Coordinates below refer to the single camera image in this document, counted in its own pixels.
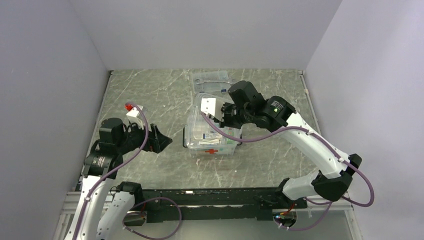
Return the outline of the clear first aid box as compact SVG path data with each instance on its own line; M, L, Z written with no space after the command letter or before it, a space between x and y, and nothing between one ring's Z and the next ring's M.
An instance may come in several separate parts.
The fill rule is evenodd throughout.
M241 142L226 138L215 131L201 115L192 114L183 128L182 146L190 156L233 155Z

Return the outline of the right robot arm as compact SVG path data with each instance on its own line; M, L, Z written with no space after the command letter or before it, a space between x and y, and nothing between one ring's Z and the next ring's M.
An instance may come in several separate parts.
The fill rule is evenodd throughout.
M289 207L295 200L319 195L336 202L347 192L355 171L362 159L357 154L348 155L337 150L322 138L287 100L280 96L264 98L249 81L234 84L228 94L231 102L217 100L212 115L220 127L240 129L244 124L254 124L280 135L306 155L317 171L298 178L287 178L275 194L276 203Z

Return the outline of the blue printed sachet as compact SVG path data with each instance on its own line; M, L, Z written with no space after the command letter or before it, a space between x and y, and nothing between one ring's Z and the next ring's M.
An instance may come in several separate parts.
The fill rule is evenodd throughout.
M217 132L202 133L201 138L204 140L219 139L221 135Z

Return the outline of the clear screw box blue latches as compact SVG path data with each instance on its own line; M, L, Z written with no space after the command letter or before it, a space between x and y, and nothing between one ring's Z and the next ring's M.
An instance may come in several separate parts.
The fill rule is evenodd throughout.
M233 84L226 70L191 73L190 79L195 94L224 93Z

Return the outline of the black base frame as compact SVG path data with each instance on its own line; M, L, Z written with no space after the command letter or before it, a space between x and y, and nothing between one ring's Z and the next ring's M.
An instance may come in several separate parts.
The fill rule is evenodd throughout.
M278 210L306 209L303 198L290 200L280 187L142 189L139 184L113 186L107 193L128 190L135 194L132 211L143 211L148 223L189 220L256 219L271 221Z

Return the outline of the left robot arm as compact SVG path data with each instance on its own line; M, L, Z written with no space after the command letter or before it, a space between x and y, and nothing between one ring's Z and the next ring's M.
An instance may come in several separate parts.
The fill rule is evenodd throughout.
M106 198L113 187L123 156L134 150L162 152L173 140L163 135L155 124L145 131L137 123L128 125L120 118L108 118L99 128L99 138L84 161L81 194L67 240L108 240L118 230L131 210L144 203L141 184L123 181L107 210Z

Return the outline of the clear divided organizer tray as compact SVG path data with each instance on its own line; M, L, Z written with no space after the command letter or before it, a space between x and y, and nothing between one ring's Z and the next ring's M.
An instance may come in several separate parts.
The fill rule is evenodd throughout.
M203 146L237 145L238 142L229 139L215 131L205 122L194 123L188 129L187 146L199 148Z

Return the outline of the small green box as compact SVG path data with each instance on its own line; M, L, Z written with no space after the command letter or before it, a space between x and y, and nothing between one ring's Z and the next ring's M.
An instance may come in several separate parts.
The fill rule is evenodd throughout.
M226 145L233 145L234 144L234 140L230 139L230 138L225 138L225 144Z

